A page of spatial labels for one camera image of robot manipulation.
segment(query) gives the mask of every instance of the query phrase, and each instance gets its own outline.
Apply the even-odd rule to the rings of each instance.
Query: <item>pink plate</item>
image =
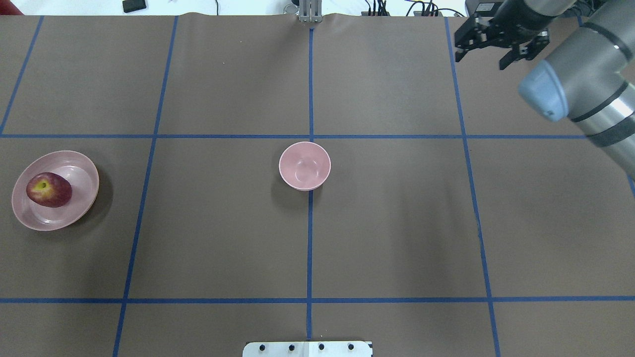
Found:
[[[41,172],[52,172],[67,179],[73,188],[70,201],[58,208],[41,206],[27,196],[29,180]],[[76,151],[55,151],[35,160],[18,177],[11,205],[15,217],[36,231],[54,231],[80,219],[95,202],[99,174],[95,164]]]
[[[314,142],[297,142],[282,153],[278,168],[289,186],[311,191],[320,187],[331,173],[331,158],[323,147]]]

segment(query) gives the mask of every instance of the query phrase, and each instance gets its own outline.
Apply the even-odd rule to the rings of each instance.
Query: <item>metal clamp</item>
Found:
[[[300,0],[300,22],[322,22],[322,0]]]

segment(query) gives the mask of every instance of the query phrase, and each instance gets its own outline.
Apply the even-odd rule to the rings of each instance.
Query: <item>label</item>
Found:
[[[478,4],[476,11],[490,11],[494,8],[494,3],[482,3]]]

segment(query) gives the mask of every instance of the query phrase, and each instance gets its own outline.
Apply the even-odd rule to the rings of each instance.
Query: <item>apple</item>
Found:
[[[27,196],[31,201],[45,207],[66,205],[72,195],[70,183],[52,172],[38,173],[27,184]]]

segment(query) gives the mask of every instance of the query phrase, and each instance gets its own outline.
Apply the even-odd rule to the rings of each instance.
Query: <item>gray robotic arm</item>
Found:
[[[572,3],[506,0],[489,22],[471,17],[455,33],[456,61],[487,46],[512,48],[501,69],[533,59],[549,42],[545,27]],[[519,92],[547,119],[571,118],[635,179],[635,86],[620,75],[635,53],[634,19],[635,0],[609,1],[538,63]]]

